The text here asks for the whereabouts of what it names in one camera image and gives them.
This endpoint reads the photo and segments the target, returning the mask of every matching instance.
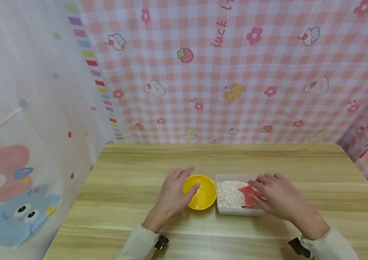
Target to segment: striped border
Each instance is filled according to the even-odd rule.
[[[69,20],[69,23],[73,29],[73,33],[77,38],[77,43],[82,49],[86,64],[88,65],[88,68],[91,69],[90,72],[95,79],[97,91],[99,91],[100,97],[102,98],[102,101],[108,112],[108,117],[110,125],[112,126],[113,134],[115,135],[116,140],[118,140],[119,142],[124,142],[124,138],[121,134],[121,129],[119,129],[118,126],[118,121],[116,121],[115,114],[113,113],[113,105],[110,101],[110,90],[106,87],[104,78],[99,72],[99,66],[97,65],[96,57],[92,51],[92,47],[90,46],[90,42],[87,38],[86,32],[83,30],[83,25],[80,20],[80,15],[77,12],[77,8],[74,3],[63,3],[63,7],[64,11],[69,13],[67,19]]]

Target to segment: black wrist strap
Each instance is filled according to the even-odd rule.
[[[168,238],[166,238],[165,236],[163,235],[160,235],[156,244],[155,244],[155,248],[157,250],[163,250],[164,247],[168,244],[169,240]]]
[[[291,248],[297,255],[303,255],[306,258],[311,257],[311,252],[302,246],[301,242],[299,241],[299,238],[294,238],[293,240],[289,241],[288,244],[291,246]]]

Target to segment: wooden table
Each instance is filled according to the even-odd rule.
[[[112,260],[156,202],[170,169],[193,174],[281,172],[329,225],[368,260],[368,182],[335,144],[108,144],[61,225],[45,260]],[[300,233],[268,214],[222,216],[187,209],[162,229],[154,259],[304,259],[287,242]]]

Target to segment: bowl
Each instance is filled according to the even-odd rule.
[[[186,194],[197,183],[200,184],[200,187],[188,206],[196,211],[201,211],[216,201],[216,185],[207,176],[193,175],[184,182],[183,193]]]

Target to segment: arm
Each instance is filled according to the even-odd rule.
[[[194,168],[171,170],[164,180],[156,205],[148,213],[142,225],[136,227],[117,260],[150,260],[156,251],[159,231],[175,213],[184,210],[196,194],[195,184],[187,194],[182,193],[185,180]]]
[[[302,233],[300,242],[314,260],[358,260],[348,241],[299,194],[298,190],[279,173],[260,175],[249,184],[264,198],[252,195],[263,210],[290,221]]]

